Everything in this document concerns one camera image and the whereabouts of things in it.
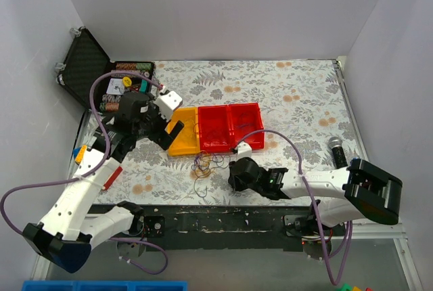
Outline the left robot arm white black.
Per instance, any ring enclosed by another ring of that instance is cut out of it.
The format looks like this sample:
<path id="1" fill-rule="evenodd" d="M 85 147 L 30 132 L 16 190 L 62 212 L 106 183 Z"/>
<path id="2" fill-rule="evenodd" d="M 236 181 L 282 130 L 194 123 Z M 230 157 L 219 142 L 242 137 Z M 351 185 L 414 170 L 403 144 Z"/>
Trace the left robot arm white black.
<path id="1" fill-rule="evenodd" d="M 122 201 L 107 213 L 85 222 L 85 217 L 105 184 L 115 179 L 126 155 L 144 138 L 167 150 L 183 128 L 177 121 L 166 127 L 183 103 L 175 92 L 154 97 L 151 93 L 125 93 L 117 112 L 102 120 L 84 152 L 72 181 L 51 210 L 29 223 L 22 235 L 41 256 L 69 273 L 78 271 L 91 251 L 111 237 L 126 233 L 135 237 L 145 227 L 142 207 Z"/>

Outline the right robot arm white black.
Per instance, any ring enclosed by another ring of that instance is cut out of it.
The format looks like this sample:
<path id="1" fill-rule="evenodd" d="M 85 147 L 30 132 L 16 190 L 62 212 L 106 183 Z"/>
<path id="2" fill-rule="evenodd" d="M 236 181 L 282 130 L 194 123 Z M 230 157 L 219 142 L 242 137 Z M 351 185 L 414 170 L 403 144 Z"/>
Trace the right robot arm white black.
<path id="1" fill-rule="evenodd" d="M 382 225 L 399 222 L 403 182 L 362 159 L 301 175 L 286 168 L 267 170 L 246 157 L 229 164 L 228 183 L 236 191 L 251 189 L 270 200 L 313 196 L 318 211 L 306 218 L 306 226 L 314 235 L 358 219 Z"/>

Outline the red plastic bin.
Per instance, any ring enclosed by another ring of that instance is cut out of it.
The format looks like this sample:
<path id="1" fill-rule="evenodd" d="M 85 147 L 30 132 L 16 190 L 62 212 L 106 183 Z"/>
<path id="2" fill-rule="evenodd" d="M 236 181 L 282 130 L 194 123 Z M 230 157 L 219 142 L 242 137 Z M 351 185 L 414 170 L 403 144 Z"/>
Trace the red plastic bin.
<path id="1" fill-rule="evenodd" d="M 209 153 L 225 153 L 231 149 L 231 124 L 228 106 L 200 106 L 198 127 L 200 150 Z"/>
<path id="2" fill-rule="evenodd" d="M 264 129 L 258 103 L 229 104 L 229 111 L 233 125 L 233 148 L 247 134 Z M 265 146 L 265 134 L 263 132 L 255 133 L 249 136 L 245 142 L 253 150 L 261 150 Z"/>

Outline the yellow plastic bin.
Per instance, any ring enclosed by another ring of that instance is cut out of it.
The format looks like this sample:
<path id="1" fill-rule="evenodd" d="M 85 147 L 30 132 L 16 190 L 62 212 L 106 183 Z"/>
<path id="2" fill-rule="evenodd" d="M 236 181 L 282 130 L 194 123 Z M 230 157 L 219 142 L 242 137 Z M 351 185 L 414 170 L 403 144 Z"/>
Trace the yellow plastic bin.
<path id="1" fill-rule="evenodd" d="M 197 108 L 179 108 L 175 110 L 167 129 L 172 131 L 178 121 L 184 124 L 168 149 L 169 156 L 195 155 L 200 151 L 200 136 Z"/>

